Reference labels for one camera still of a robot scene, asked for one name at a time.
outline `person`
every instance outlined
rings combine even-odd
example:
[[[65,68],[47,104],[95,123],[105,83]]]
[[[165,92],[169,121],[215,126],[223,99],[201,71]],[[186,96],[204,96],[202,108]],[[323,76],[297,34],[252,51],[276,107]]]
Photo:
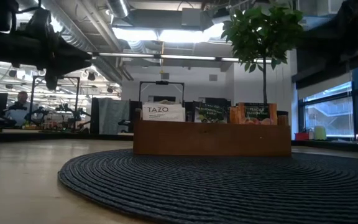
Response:
[[[26,91],[21,91],[17,94],[17,102],[21,104],[23,107],[26,107],[26,110],[10,110],[7,112],[6,116],[10,119],[16,121],[15,126],[22,126],[25,123],[25,116],[30,111],[30,103],[27,102],[28,94]]]

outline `blue braided rug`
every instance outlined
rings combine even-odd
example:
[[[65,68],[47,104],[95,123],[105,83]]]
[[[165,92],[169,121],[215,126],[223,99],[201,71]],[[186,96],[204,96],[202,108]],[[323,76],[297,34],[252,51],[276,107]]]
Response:
[[[358,159],[134,156],[68,161],[59,181],[115,211],[159,223],[358,223]]]

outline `window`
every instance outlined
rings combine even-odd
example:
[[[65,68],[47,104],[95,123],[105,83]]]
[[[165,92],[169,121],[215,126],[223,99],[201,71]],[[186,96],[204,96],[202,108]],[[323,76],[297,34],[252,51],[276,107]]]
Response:
[[[347,83],[343,83],[342,85],[335,86],[334,88],[330,88],[320,93],[316,93],[314,95],[308,96],[305,98],[305,101],[317,100],[327,96],[333,96],[339,93],[345,93],[351,90],[352,90],[352,82],[347,82]]]
[[[306,129],[324,126],[327,136],[353,137],[353,105],[350,97],[305,106]]]

